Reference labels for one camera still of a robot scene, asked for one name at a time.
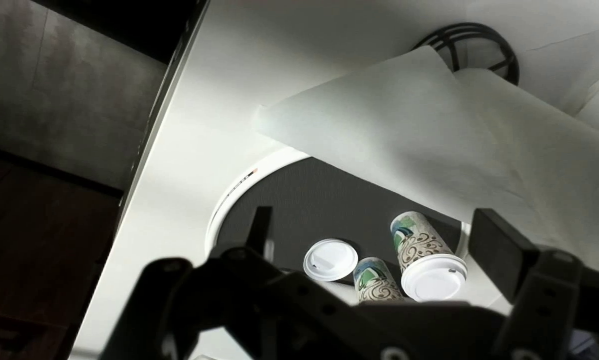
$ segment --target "white tabletop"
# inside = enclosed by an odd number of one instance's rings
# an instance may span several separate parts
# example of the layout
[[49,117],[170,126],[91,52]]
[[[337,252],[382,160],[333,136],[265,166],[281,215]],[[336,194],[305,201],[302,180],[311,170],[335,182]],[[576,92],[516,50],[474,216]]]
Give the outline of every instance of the white tabletop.
[[[282,148],[251,130],[258,107],[403,54],[432,30],[465,18],[455,0],[211,0],[160,110],[73,357],[100,353],[146,264],[172,256],[205,262],[215,203],[240,173]],[[477,282],[467,284],[467,294],[482,295],[470,300],[496,301],[483,273],[471,271]],[[245,357],[223,330],[202,334],[195,354]]]

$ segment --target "paper cup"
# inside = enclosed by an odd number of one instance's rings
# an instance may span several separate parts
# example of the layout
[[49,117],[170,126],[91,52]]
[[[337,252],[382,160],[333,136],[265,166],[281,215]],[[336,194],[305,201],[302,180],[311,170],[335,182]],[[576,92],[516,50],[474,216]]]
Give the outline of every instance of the paper cup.
[[365,301],[404,300],[398,283],[384,261],[377,257],[362,259],[354,271],[352,279],[357,292],[357,300]]
[[404,212],[390,224],[404,292],[416,301],[446,300],[466,282],[464,260],[453,254],[420,212]]

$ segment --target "wall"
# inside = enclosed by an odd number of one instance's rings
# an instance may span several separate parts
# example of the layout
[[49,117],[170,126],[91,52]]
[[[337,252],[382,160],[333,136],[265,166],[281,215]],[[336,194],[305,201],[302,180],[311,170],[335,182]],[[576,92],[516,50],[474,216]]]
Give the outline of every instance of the wall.
[[166,66],[29,0],[0,0],[0,150],[112,187]]

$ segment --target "cup lid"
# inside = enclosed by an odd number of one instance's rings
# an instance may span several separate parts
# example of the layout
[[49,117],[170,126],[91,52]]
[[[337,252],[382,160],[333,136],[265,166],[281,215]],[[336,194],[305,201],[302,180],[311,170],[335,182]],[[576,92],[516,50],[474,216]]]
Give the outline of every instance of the cup lid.
[[402,272],[402,288],[416,301],[446,300],[466,282],[464,260],[448,253],[435,253],[413,262]]
[[357,251],[340,239],[323,239],[304,256],[304,272],[314,280],[334,281],[350,274],[357,266]]

